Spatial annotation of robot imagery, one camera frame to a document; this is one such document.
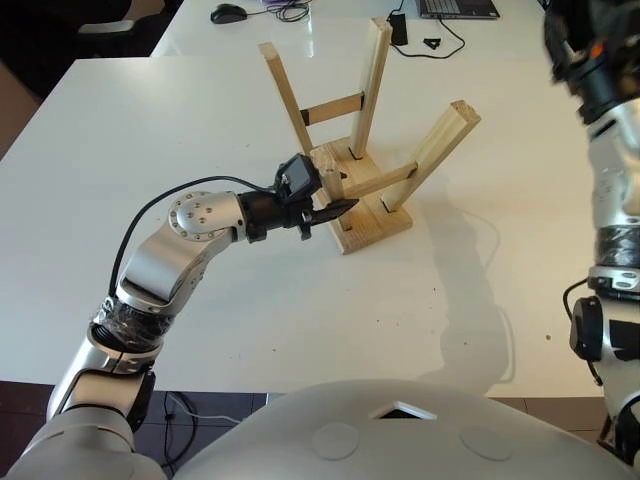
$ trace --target laptop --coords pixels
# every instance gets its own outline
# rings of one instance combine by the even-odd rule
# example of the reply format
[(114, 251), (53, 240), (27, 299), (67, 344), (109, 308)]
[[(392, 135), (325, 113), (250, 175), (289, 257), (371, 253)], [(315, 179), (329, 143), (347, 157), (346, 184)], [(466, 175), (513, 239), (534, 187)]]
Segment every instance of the laptop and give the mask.
[(491, 0), (416, 0), (424, 18), (495, 20), (500, 14)]

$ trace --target wooden plank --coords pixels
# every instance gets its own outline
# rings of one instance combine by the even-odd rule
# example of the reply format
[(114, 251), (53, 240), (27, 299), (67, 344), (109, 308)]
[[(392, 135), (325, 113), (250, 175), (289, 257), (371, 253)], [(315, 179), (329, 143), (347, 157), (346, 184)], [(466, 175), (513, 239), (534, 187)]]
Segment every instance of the wooden plank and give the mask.
[[(341, 172), (348, 176), (342, 180), (345, 190), (358, 183), (366, 182), (381, 175), (380, 169), (365, 152), (361, 160), (354, 161), (349, 150), (349, 137), (323, 145), (332, 154)], [(328, 203), (324, 190), (317, 194), (317, 200), (324, 206)], [(404, 208), (387, 212), (377, 194), (367, 195), (349, 211), (351, 230), (343, 231), (337, 221), (330, 224), (331, 231), (343, 254), (360, 250), (396, 233), (411, 228), (413, 220)]]
[[(324, 146), (311, 150), (311, 159), (320, 174), (320, 181), (329, 202), (344, 198), (340, 170), (329, 149)], [(351, 230), (349, 212), (338, 218), (342, 230)]]
[(372, 19), (367, 39), (367, 53), (360, 79), (360, 90), (364, 92), (364, 105), (353, 120), (349, 141), (351, 153), (357, 159), (366, 154), (384, 64), (387, 61), (387, 52), (391, 43), (391, 32), (391, 25), (384, 18)]
[(276, 82), (276, 86), (280, 92), (280, 97), (287, 109), (287, 113), (289, 114), (289, 118), (293, 124), (296, 136), (298, 137), (298, 141), (302, 147), (302, 151), (305, 155), (309, 155), (313, 149), (313, 144), (311, 143), (309, 132), (307, 132), (307, 127), (305, 126), (302, 115), (300, 114), (300, 107), (298, 106), (296, 97), (293, 94), (293, 89), (289, 83), (289, 78), (287, 77), (287, 72), (284, 69), (280, 55), (272, 43), (260, 44), (260, 52), (269, 66), (273, 80)]
[(353, 185), (344, 191), (345, 198), (360, 198), (373, 192), (390, 187), (394, 183), (406, 180), (418, 168), (417, 163), (408, 163), (400, 168), (396, 168), (387, 173), (383, 173), (379, 177), (374, 177), (366, 182)]
[(452, 103), (411, 155), (409, 163), (418, 164), (416, 172), (384, 192), (382, 201), (387, 210), (393, 212), (400, 208), (480, 120), (476, 111), (463, 100)]
[(363, 93), (355, 93), (348, 97), (331, 100), (322, 105), (307, 108), (302, 110), (302, 118), (305, 120), (305, 125), (309, 126), (340, 117), (341, 115), (357, 112), (362, 108), (363, 97)]

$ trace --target floor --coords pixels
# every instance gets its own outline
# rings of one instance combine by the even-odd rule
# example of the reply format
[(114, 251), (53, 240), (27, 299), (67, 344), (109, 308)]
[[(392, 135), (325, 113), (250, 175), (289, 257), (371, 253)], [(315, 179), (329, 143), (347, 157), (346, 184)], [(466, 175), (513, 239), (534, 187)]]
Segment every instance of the floor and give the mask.
[[(43, 425), (52, 386), (0, 382), (0, 478), (17, 460), (34, 433)], [(155, 392), (149, 414), (136, 432), (138, 451), (163, 463), (165, 434), (164, 392)], [(189, 393), (200, 415), (226, 415), (238, 420), (264, 406), (264, 394)], [(606, 417), (602, 398), (504, 398), (496, 399), (526, 412), (587, 441), (595, 442)], [(171, 422), (172, 454), (175, 455), (191, 434), (190, 418), (171, 400), (168, 410), (175, 413)], [(200, 420), (192, 447), (178, 462), (180, 467), (198, 451), (232, 428), (226, 420)]]

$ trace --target white table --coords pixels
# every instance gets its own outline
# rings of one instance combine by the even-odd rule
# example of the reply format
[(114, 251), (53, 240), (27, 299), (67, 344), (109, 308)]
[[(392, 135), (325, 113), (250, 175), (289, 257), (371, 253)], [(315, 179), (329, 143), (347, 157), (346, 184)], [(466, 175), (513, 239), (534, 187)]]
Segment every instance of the white table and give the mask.
[[(360, 39), (349, 30), (355, 28), (354, 18), (385, 17), (397, 0), (313, 0), (311, 16), (298, 23), (283, 23), (271, 14), (257, 15), (227, 25), (214, 25), (209, 16), (220, 0), (185, 0), (169, 25), (152, 56), (216, 55), (218, 52), (252, 51), (262, 42), (273, 42), (283, 54), (322, 55), (327, 45), (340, 45), (348, 49), (348, 42)], [(236, 3), (247, 11), (259, 11), (256, 0)], [(537, 0), (494, 0), (502, 18), (500, 20), (450, 20), (447, 24), (467, 40), (464, 56), (467, 58), (504, 57), (529, 58), (541, 56), (542, 9)], [(408, 21), (409, 43), (407, 52), (433, 53), (422, 44), (425, 37), (442, 37), (438, 54), (458, 46), (435, 20), (418, 17), (415, 0), (406, 0), (403, 12)], [(323, 23), (331, 19), (332, 23)], [(341, 49), (331, 48), (332, 56)]]
[[(366, 29), (366, 19), (314, 20), (311, 58), (284, 49), (302, 105), (354, 92)], [(533, 30), (523, 22), (522, 35)], [(599, 394), (567, 345), (560, 304), (593, 241), (576, 103), (549, 85), (538, 37), (518, 48), (501, 38), (501, 50), (469, 40), (446, 62), (388, 60), (369, 147), (383, 168), (402, 164), (450, 101), (483, 116), (410, 200), (414, 228), (346, 257), (324, 226), (304, 243), (288, 230), (233, 245), (167, 336), (159, 388), (288, 392), (392, 377), (494, 396)], [(77, 62), (0, 163), (0, 379), (58, 380), (149, 198), (211, 174), (268, 184), (297, 150), (257, 47), (236, 46)], [(312, 137), (345, 135), (349, 121)]]

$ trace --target robotic arm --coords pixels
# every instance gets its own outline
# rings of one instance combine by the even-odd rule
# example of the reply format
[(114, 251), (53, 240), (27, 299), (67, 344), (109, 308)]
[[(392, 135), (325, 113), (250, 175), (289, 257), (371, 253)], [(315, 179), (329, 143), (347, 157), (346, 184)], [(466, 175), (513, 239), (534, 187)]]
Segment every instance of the robotic arm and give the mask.
[(574, 307), (571, 347), (603, 386), (616, 455), (640, 470), (640, 2), (556, 2), (545, 43), (582, 100), (595, 176), (594, 295)]
[(48, 406), (48, 423), (10, 472), (10, 478), (58, 478), (48, 462), (69, 458), (60, 478), (164, 478), (159, 466), (131, 453), (153, 391), (152, 367), (164, 335), (185, 306), (209, 262), (241, 240), (266, 239), (274, 228), (311, 227), (333, 220), (357, 200), (320, 211), (311, 196), (321, 187), (311, 160), (296, 155), (280, 166), (274, 187), (240, 195), (190, 192), (171, 206), (166, 222), (134, 252), (117, 285), (91, 320), (80, 349)]

